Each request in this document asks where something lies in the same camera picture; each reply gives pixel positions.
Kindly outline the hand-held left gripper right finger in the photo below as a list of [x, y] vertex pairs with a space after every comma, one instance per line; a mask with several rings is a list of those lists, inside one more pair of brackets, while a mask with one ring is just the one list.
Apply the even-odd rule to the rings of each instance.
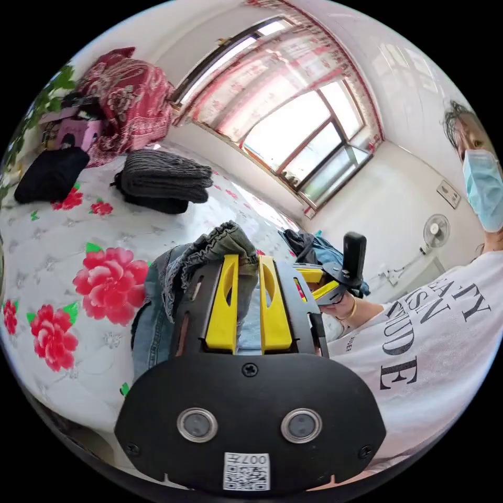
[[291, 347], [292, 336], [279, 276], [270, 256], [259, 256], [259, 291], [261, 350], [286, 352]]

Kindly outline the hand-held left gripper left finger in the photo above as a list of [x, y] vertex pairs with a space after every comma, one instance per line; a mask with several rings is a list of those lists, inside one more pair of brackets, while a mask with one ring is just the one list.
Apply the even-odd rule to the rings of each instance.
[[212, 351], [234, 351], [237, 346], [239, 256], [225, 255], [213, 300], [205, 343]]

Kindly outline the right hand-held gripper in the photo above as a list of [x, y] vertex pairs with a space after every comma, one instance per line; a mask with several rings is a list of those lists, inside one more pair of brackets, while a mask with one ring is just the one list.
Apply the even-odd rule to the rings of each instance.
[[295, 267], [302, 275], [306, 283], [324, 284], [317, 286], [311, 294], [318, 306], [329, 305], [336, 302], [338, 296], [345, 292], [360, 294], [363, 280], [358, 276], [351, 276], [346, 269], [340, 269], [337, 265], [324, 265], [320, 267]]

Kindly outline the person's right hand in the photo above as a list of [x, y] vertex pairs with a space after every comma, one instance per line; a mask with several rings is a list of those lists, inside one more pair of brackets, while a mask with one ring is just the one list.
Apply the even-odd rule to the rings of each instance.
[[348, 292], [338, 296], [335, 303], [320, 306], [322, 313], [337, 319], [345, 330], [352, 326], [351, 318], [355, 310], [356, 298]]

